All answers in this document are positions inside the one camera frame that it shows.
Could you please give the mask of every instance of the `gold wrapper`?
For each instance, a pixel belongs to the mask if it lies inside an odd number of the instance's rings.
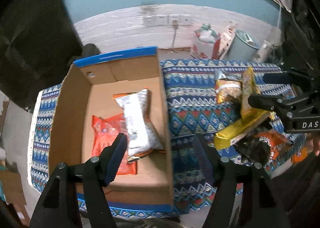
[[[242,118],[249,114],[252,109],[248,103],[248,98],[251,94],[260,94],[260,91],[255,83],[253,69],[248,67],[242,75],[242,104],[240,112]]]
[[[217,104],[235,101],[240,102],[242,96],[241,87],[242,83],[238,81],[217,80],[215,86]]]
[[[251,108],[245,118],[237,120],[235,123],[216,133],[214,146],[217,150],[225,149],[245,137],[249,132],[259,126],[268,118],[270,112],[261,109]]]

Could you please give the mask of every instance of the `white wall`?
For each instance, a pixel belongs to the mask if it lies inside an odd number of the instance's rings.
[[[143,16],[150,14],[190,14],[193,25],[179,26],[175,48],[190,47],[194,30],[202,23],[209,23],[218,32],[223,32],[230,20],[257,38],[273,42],[280,35],[276,27],[240,13],[195,5],[164,4],[140,6],[99,14],[75,23],[83,44],[94,43],[102,53],[130,48],[158,46],[171,48],[173,26],[145,27]]]

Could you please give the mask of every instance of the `floor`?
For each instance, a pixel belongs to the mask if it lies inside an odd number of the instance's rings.
[[[189,59],[189,52],[160,51],[159,60]],[[4,121],[2,141],[6,149],[7,162],[16,168],[21,175],[22,187],[26,198],[26,210],[31,218],[40,193],[31,188],[27,181],[27,151],[29,129],[32,115],[18,107],[13,102],[9,103]],[[279,174],[290,167],[290,162],[281,166],[276,173]],[[241,196],[236,197],[235,208],[240,205]],[[209,208],[203,208],[181,217],[181,224],[185,227],[201,228],[208,214]]]

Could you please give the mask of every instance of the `power cord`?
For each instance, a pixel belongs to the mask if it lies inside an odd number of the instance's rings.
[[[172,51],[176,52],[176,53],[180,53],[179,51],[174,50],[174,42],[176,40],[177,29],[179,28],[178,21],[174,20],[174,21],[172,21],[172,24],[173,24],[173,28],[174,28],[174,35],[173,35],[173,40],[172,40]]]

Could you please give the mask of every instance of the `screw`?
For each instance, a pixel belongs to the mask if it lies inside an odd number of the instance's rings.
[[[92,158],[90,159],[90,161],[91,161],[92,163],[98,162],[98,161],[99,161],[99,157],[98,157],[98,156],[94,156],[94,157],[92,157]]]
[[[254,167],[257,169],[260,169],[260,168],[262,168],[262,165],[261,165],[261,163],[256,162],[256,163],[254,163]]]
[[[221,160],[223,163],[229,162],[229,158],[228,158],[228,157],[221,157],[220,160]]]
[[[62,169],[62,168],[64,168],[66,165],[67,165],[66,163],[61,162],[61,163],[58,164],[58,168],[59,168],[59,169]]]

